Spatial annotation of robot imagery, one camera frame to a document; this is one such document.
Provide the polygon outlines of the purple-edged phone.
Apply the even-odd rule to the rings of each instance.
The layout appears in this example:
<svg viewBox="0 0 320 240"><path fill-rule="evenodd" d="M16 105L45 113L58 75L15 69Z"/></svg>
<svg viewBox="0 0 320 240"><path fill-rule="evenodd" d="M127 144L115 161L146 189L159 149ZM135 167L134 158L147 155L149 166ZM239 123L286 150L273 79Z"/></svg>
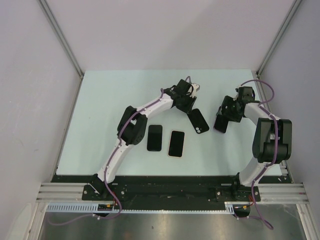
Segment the purple-edged phone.
<svg viewBox="0 0 320 240"><path fill-rule="evenodd" d="M220 132L220 133L222 133L222 134L225 134L226 131L227 131L228 123L229 123L228 118L226 118L226 117L223 116L223 115L218 114L218 115L216 116L216 119L215 119L213 128L214 128L216 131L218 131L218 132Z"/></svg>

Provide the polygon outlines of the large black phone case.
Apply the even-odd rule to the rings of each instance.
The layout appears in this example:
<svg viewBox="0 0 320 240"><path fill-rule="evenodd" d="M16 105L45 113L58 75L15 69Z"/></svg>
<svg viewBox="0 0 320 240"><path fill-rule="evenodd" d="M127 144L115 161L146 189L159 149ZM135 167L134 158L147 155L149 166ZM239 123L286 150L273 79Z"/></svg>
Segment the large black phone case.
<svg viewBox="0 0 320 240"><path fill-rule="evenodd" d="M187 116L197 134L203 134L210 130L209 125L198 108L193 109Z"/></svg>

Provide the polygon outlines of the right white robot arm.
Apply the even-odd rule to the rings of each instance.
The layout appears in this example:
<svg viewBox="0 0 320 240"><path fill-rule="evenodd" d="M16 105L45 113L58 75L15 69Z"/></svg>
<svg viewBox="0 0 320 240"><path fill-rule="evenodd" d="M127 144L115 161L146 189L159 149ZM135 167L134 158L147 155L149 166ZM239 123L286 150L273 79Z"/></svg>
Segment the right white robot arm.
<svg viewBox="0 0 320 240"><path fill-rule="evenodd" d="M230 122L251 120L256 128L252 143L252 159L233 178L233 192L241 188L253 188L274 165L290 158L292 153L292 121L275 116L263 103L255 99L255 91L249 86L236 89L237 95L226 95L216 113L213 128L224 134Z"/></svg>

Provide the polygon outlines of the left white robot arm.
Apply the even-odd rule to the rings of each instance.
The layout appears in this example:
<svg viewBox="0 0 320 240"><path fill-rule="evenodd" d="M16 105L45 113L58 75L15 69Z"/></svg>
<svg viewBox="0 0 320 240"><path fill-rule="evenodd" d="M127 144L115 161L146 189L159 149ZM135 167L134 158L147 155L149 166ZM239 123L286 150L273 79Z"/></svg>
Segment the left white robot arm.
<svg viewBox="0 0 320 240"><path fill-rule="evenodd" d="M186 80L181 79L176 85L162 88L160 95L149 103L139 107L128 106L117 126L117 139L110 156L89 182L94 192L102 197L108 195L108 184L114 181L128 152L143 140L150 118L171 108L189 114L199 90L200 85L191 82L188 76Z"/></svg>

